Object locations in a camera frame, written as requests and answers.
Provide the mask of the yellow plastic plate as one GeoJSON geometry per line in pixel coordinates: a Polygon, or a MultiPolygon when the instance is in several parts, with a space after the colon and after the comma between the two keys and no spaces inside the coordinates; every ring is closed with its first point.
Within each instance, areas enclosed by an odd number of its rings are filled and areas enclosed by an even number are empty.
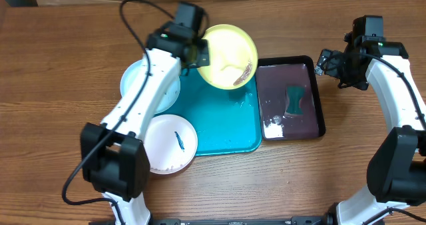
{"type": "Polygon", "coordinates": [[[218,89],[243,87],[256,72],[258,52],[252,38],[235,25],[220,24],[207,29],[210,64],[199,67],[200,76],[218,89]]]}

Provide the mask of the light blue plastic plate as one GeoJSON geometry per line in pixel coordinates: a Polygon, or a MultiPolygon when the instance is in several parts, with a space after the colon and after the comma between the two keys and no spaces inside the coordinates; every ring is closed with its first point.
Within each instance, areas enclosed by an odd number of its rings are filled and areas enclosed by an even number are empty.
{"type": "MultiPolygon", "coordinates": [[[[129,90],[131,84],[135,80],[139,70],[142,66],[142,61],[136,61],[132,65],[130,65],[127,70],[122,75],[120,80],[120,95],[123,97],[129,90]]],[[[177,78],[173,81],[173,83],[169,86],[167,91],[162,96],[160,104],[157,106],[156,114],[162,113],[169,109],[176,101],[180,94],[181,83],[180,79],[177,78]]]]}

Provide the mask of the green sponge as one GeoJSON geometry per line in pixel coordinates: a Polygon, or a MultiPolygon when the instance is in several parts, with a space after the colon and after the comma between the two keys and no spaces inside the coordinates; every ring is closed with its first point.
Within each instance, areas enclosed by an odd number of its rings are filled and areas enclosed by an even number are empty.
{"type": "Polygon", "coordinates": [[[296,116],[303,115],[303,110],[300,106],[301,100],[304,97],[304,88],[299,86],[290,86],[287,88],[288,105],[286,114],[296,116]]]}

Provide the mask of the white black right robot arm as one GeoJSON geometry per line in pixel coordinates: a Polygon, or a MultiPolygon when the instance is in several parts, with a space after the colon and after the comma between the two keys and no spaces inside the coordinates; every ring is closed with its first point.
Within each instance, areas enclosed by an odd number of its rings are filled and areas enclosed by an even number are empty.
{"type": "Polygon", "coordinates": [[[344,52],[324,49],[315,72],[340,80],[339,88],[371,86],[388,135],[367,167],[367,184],[332,206],[324,224],[376,224],[389,214],[406,216],[425,203],[425,103],[411,76],[409,55],[400,42],[366,41],[344,52]]]}

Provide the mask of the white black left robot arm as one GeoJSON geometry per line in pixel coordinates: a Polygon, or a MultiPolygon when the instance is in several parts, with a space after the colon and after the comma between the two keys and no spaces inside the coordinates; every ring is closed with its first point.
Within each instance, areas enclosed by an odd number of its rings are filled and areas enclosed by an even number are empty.
{"type": "Polygon", "coordinates": [[[209,63],[207,41],[198,29],[173,25],[150,34],[139,69],[113,110],[81,132],[82,161],[76,170],[112,206],[116,224],[149,224],[142,191],[150,163],[143,141],[163,96],[182,69],[209,63]]]}

